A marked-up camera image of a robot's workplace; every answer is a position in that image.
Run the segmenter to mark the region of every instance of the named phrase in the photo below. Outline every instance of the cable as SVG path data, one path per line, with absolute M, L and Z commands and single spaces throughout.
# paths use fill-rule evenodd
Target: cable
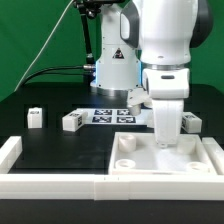
M 38 72 L 33 73 L 32 75 L 24 78 L 22 82 L 20 83 L 18 89 L 22 86 L 24 86 L 29 80 L 33 79 L 34 77 L 45 75 L 45 74 L 58 74 L 58 75 L 83 75 L 83 74 L 65 74 L 65 73 L 54 73 L 49 71 L 61 71 L 61 70 L 77 70 L 77 69 L 83 69 L 83 66 L 62 66 L 62 67 L 52 67 L 52 68 L 45 68 Z
M 19 87 L 21 86 L 21 83 L 23 82 L 24 78 L 26 77 L 26 75 L 28 74 L 28 72 L 30 71 L 30 69 L 33 67 L 33 65 L 35 64 L 35 62 L 38 60 L 38 58 L 40 57 L 40 55 L 42 54 L 42 52 L 44 51 L 44 49 L 46 48 L 47 44 L 49 43 L 51 37 L 53 36 L 53 34 L 55 33 L 56 29 L 58 28 L 59 24 L 61 23 L 62 19 L 64 18 L 66 12 L 68 11 L 70 5 L 73 3 L 73 0 L 71 0 L 69 2 L 69 4 L 66 6 L 64 12 L 62 13 L 61 17 L 59 18 L 58 22 L 56 23 L 54 29 L 52 30 L 51 34 L 49 35 L 49 37 L 47 38 L 46 42 L 44 43 L 43 47 L 41 48 L 41 50 L 39 51 L 39 53 L 37 54 L 37 56 L 35 57 L 35 59 L 33 60 L 33 62 L 30 64 L 30 66 L 28 67 L 28 69 L 25 71 L 24 75 L 22 76 L 22 78 L 20 79 L 19 83 L 17 84 L 15 91 L 19 89 Z

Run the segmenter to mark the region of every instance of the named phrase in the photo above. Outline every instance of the white part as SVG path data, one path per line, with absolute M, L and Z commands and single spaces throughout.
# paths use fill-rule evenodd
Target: white part
M 141 63 L 136 50 L 120 37 L 120 14 L 121 8 L 116 4 L 101 7 L 102 53 L 96 62 L 96 79 L 91 83 L 92 87 L 113 91 L 141 85 Z M 118 50 L 124 58 L 114 58 Z
M 74 110 L 62 118 L 63 131 L 76 132 L 85 124 L 88 112 L 83 110 Z
M 196 140 L 188 135 L 181 135 L 177 141 L 177 152 L 181 154 L 192 154 L 195 151 Z
M 198 0 L 133 2 L 140 12 L 141 61 L 153 65 L 188 63 Z
M 0 148 L 0 174 L 9 172 L 21 152 L 21 137 L 10 137 Z
M 128 39 L 130 36 L 130 23 L 123 14 L 121 14 L 121 36 L 123 39 Z
M 143 70 L 143 86 L 154 99 L 184 99 L 189 96 L 189 69 Z
M 208 152 L 215 168 L 220 175 L 224 175 L 224 151 L 214 138 L 203 138 L 202 143 Z
M 136 137 L 134 135 L 126 135 L 119 137 L 119 150 L 122 152 L 133 152 L 136 149 Z
M 43 110 L 42 108 L 30 108 L 27 114 L 28 128 L 42 128 Z
M 189 134 L 201 133 L 202 120 L 191 112 L 183 112 L 182 128 Z
M 147 144 L 149 137 L 140 137 L 141 135 L 136 134 L 139 137 L 138 142 Z M 210 166 L 203 145 L 198 141 L 198 136 L 195 138 L 197 153 L 201 155 L 199 160 Z M 217 149 L 215 141 L 207 138 L 203 141 L 206 145 L 209 144 L 211 150 Z M 11 137 L 0 149 L 0 153 L 6 148 L 14 150 L 14 143 L 19 155 L 22 151 L 20 137 Z M 189 175 L 0 174 L 0 199 L 220 201 L 224 200 L 223 188 L 224 176 L 215 173 L 207 175 L 203 172 L 200 175 L 192 172 Z
M 155 136 L 158 144 L 176 144 L 180 134 L 183 100 L 152 100 Z
M 148 93 L 143 88 L 135 88 L 128 91 L 128 105 L 134 106 L 144 102 L 151 103 Z
M 119 138 L 130 134 L 136 137 L 136 150 L 123 152 L 119 149 Z M 192 170 L 189 170 L 189 164 L 200 162 L 209 168 L 209 171 L 202 175 L 217 175 L 198 135 L 180 135 L 179 139 L 184 139 L 185 144 L 161 149 L 155 141 L 154 134 L 117 132 L 110 158 L 109 174 L 195 175 L 195 172 L 192 173 Z

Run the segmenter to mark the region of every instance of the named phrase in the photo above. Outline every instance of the cylindrical hole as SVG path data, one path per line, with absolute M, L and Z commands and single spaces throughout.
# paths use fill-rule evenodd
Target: cylindrical hole
M 136 163 L 133 160 L 121 159 L 115 163 L 115 168 L 116 169 L 134 169 L 135 165 Z

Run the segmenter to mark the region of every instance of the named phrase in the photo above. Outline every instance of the black cable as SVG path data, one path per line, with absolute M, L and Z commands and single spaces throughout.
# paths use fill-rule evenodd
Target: black cable
M 51 68 L 45 68 L 38 72 L 33 73 L 32 75 L 29 75 L 27 78 L 25 78 L 19 85 L 18 88 L 24 86 L 29 80 L 33 79 L 34 77 L 44 75 L 44 74 L 55 74 L 55 73 L 48 73 L 49 71 L 61 71 L 61 70 L 77 70 L 77 69 L 83 69 L 83 66 L 61 66 L 61 67 L 51 67 Z

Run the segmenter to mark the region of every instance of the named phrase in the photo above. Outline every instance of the white platform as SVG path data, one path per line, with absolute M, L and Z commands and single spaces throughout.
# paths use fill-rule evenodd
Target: white platform
M 222 168 L 224 152 L 219 145 L 212 138 L 204 138 L 202 142 L 205 148 L 216 149 L 213 161 L 220 155 L 221 159 L 216 166 Z M 15 161 L 22 151 L 21 138 L 10 138 L 0 151 L 2 149 L 5 156 L 1 154 L 1 164 L 11 161 L 10 158 L 14 158 Z M 16 152 L 14 154 L 16 157 L 6 156 L 10 155 L 10 152 Z M 0 174 L 0 199 L 224 200 L 224 176 L 215 173 L 210 175 L 6 173 Z

